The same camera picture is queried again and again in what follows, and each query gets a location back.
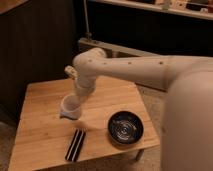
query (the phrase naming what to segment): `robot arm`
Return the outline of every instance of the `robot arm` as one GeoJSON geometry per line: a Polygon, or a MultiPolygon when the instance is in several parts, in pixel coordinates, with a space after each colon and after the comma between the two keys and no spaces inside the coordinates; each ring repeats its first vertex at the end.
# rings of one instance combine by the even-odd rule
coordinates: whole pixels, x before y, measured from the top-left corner
{"type": "Polygon", "coordinates": [[[95,48],[74,59],[80,98],[95,90],[99,75],[167,91],[162,121],[163,171],[213,170],[213,60],[209,57],[106,58],[95,48]]]}
{"type": "Polygon", "coordinates": [[[106,58],[102,49],[94,48],[74,59],[74,68],[78,73],[76,94],[82,97],[93,92],[99,75],[167,91],[181,73],[208,60],[209,58],[184,56],[106,58]]]}

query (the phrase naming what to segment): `tiled floor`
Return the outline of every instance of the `tiled floor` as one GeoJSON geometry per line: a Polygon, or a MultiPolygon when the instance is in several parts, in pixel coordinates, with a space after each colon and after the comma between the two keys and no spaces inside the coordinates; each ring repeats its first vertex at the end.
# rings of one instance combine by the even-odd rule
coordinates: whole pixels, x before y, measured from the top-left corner
{"type": "MultiPolygon", "coordinates": [[[[147,110],[152,118],[156,131],[160,136],[161,118],[165,93],[145,87],[139,87],[147,110]]],[[[0,123],[0,171],[6,171],[9,164],[11,149],[15,139],[15,129],[0,123]]],[[[65,170],[72,171],[159,171],[160,169],[160,147],[145,150],[142,159],[134,162],[133,158],[137,152],[130,152],[122,155],[115,155],[107,158],[100,158],[85,161],[66,167],[65,170]]]]}

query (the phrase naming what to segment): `metal bowl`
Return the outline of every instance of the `metal bowl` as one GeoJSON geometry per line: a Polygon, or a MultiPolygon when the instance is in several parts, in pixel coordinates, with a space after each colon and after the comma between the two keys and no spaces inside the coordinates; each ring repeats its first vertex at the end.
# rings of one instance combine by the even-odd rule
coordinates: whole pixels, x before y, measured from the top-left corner
{"type": "Polygon", "coordinates": [[[115,142],[133,144],[142,137],[144,127],[137,115],[129,111],[120,111],[110,118],[108,131],[115,142]]]}

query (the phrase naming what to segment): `table leg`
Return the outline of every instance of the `table leg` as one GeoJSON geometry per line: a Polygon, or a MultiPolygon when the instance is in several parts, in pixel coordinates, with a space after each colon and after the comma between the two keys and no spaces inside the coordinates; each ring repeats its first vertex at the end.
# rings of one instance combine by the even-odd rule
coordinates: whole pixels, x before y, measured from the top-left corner
{"type": "Polygon", "coordinates": [[[139,161],[140,160],[141,156],[143,155],[143,152],[144,152],[144,149],[138,150],[138,153],[137,153],[137,155],[135,157],[135,161],[139,161]]]}

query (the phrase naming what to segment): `wooden table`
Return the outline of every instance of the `wooden table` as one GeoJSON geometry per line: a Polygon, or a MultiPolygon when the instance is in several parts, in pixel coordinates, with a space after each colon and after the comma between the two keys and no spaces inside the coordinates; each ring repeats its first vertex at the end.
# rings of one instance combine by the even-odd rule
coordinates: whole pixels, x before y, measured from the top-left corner
{"type": "Polygon", "coordinates": [[[83,104],[78,121],[59,119],[62,98],[73,92],[71,79],[30,84],[21,113],[9,170],[39,170],[70,164],[64,157],[77,128],[87,132],[78,161],[159,145],[135,84],[99,77],[96,91],[83,104]],[[136,113],[144,124],[143,137],[134,145],[112,144],[107,132],[110,116],[120,110],[136,113]]]}

